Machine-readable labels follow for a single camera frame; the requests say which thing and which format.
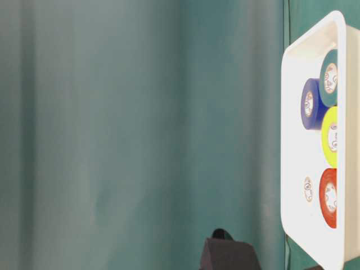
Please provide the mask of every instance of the tape core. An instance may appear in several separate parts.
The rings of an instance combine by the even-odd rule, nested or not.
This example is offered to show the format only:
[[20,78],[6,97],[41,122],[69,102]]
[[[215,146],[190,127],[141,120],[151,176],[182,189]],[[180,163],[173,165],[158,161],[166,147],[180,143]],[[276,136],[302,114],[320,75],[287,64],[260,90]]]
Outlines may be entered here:
[[314,97],[311,91],[305,96],[304,109],[306,117],[310,117],[314,108]]
[[332,94],[335,91],[338,84],[338,68],[334,63],[328,64],[324,76],[325,91],[328,94]]

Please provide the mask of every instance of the teal curtain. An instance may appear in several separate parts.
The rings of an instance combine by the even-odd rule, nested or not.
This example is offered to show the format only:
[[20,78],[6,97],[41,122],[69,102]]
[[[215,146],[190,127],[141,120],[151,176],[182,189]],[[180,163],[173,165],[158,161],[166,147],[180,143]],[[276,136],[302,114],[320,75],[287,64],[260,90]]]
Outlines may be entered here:
[[[320,19],[333,10],[340,10],[346,24],[360,29],[360,2],[354,0],[285,0],[284,1],[284,42],[285,47],[309,30]],[[302,270],[316,266],[316,262],[292,239],[288,238],[288,268]],[[360,269],[360,259],[345,264],[346,270]]]
[[0,267],[283,269],[283,1],[3,0]]

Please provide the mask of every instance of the electrical tape roll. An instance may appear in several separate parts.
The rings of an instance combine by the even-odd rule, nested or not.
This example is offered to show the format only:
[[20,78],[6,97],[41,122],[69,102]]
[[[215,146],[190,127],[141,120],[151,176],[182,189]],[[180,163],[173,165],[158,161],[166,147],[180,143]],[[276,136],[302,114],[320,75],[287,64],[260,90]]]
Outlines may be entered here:
[[321,144],[325,159],[333,168],[338,167],[338,107],[325,113],[321,127]]
[[308,79],[301,95],[301,120],[305,129],[321,129],[322,119],[328,107],[320,98],[319,79]]
[[321,66],[320,97],[327,107],[338,104],[338,51],[332,49],[324,58]]
[[336,228],[336,212],[338,208],[336,189],[336,169],[326,169],[322,173],[320,180],[319,199],[322,216],[331,228]]

